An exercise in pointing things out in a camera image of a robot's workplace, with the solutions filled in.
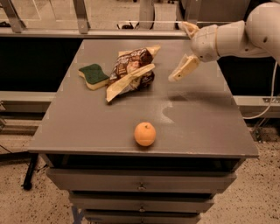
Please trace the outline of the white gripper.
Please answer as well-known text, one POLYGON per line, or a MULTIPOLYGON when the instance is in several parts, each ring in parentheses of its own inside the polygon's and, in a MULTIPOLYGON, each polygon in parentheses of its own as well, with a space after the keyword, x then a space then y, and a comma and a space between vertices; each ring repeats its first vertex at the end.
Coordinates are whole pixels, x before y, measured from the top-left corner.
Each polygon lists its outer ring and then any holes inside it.
POLYGON ((188 74, 192 73, 200 62, 214 61, 219 58, 216 46, 217 25, 210 25, 199 28, 196 24, 186 21, 180 22, 178 27, 186 33, 189 39, 192 39, 191 49, 196 55, 185 54, 178 66, 168 76, 168 81, 180 81, 188 74))

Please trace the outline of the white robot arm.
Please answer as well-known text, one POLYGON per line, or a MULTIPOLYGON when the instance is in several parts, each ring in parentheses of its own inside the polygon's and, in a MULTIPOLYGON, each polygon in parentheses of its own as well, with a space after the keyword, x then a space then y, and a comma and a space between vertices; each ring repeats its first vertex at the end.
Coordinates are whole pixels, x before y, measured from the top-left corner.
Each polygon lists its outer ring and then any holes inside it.
POLYGON ((226 56, 239 58, 272 57, 280 65, 280 1, 271 0, 256 6, 246 21, 199 28, 183 22, 191 40, 191 55, 184 55, 169 75, 169 81, 180 81, 192 73, 200 62, 211 62, 226 56))

